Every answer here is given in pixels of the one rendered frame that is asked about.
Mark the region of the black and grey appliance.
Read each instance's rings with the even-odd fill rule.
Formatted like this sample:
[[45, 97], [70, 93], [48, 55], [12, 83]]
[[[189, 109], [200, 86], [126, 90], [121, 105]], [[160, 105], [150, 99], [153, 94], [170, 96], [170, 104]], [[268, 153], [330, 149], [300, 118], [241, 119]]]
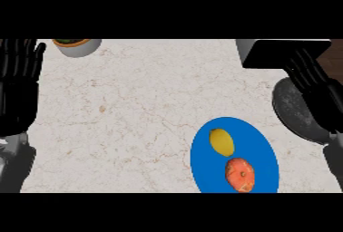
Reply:
[[305, 48], [318, 58], [331, 46], [330, 39], [237, 39], [240, 61], [249, 69], [281, 69], [294, 51]]

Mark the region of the grey plant pot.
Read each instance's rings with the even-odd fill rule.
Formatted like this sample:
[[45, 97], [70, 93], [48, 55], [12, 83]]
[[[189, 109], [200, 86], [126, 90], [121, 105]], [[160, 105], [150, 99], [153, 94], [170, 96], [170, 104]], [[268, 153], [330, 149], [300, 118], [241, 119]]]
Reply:
[[56, 40], [52, 40], [61, 53], [67, 57], [80, 58], [90, 55], [101, 46], [101, 39], [83, 39], [76, 43], [59, 43]]

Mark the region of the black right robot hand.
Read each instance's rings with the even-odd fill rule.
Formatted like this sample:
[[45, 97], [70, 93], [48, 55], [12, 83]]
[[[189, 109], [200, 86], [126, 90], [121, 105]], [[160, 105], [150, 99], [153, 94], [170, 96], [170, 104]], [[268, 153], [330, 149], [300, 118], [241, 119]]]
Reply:
[[343, 84], [328, 77], [305, 48], [293, 52], [284, 71], [302, 93], [315, 121], [331, 133], [343, 133]]

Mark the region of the orange squash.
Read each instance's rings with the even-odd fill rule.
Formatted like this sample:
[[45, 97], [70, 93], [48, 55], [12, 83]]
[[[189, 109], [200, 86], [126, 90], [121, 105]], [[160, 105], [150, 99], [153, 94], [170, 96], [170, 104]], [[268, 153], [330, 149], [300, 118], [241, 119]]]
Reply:
[[225, 178], [237, 192], [252, 192], [255, 187], [255, 169], [244, 159], [234, 158], [228, 160]]

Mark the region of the blue oval plate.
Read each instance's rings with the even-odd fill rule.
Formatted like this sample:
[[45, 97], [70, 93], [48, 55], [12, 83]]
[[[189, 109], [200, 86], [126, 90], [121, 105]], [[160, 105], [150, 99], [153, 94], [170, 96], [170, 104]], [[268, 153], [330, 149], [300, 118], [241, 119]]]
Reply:
[[[235, 152], [225, 157], [212, 147], [210, 133], [224, 129], [234, 139]], [[192, 139], [191, 169], [203, 193], [237, 193], [225, 178], [228, 160], [244, 159], [255, 170], [252, 193], [277, 193], [280, 189], [280, 164], [265, 135], [241, 119], [221, 117], [209, 121]]]

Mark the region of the dark grey pan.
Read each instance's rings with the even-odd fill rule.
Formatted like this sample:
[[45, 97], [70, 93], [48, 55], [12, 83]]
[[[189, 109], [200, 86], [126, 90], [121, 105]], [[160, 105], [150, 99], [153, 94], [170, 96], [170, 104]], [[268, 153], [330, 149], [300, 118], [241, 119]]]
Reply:
[[290, 78], [278, 81], [272, 91], [272, 106], [286, 128], [302, 139], [321, 145], [330, 141], [330, 132], [315, 121], [300, 91]]

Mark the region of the yellow lemon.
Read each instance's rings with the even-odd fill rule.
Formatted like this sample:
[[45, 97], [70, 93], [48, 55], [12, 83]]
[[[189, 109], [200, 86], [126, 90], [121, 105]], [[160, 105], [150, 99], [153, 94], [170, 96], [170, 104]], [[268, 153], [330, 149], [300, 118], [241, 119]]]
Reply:
[[235, 144], [231, 134], [225, 129], [215, 129], [209, 134], [212, 148], [225, 156], [229, 157], [235, 153]]

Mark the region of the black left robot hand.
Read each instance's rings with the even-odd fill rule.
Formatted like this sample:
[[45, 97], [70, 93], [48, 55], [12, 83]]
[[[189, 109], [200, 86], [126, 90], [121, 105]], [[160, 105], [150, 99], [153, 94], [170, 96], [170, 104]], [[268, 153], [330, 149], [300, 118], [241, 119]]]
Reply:
[[28, 131], [36, 121], [39, 76], [46, 44], [37, 39], [0, 43], [0, 137]]

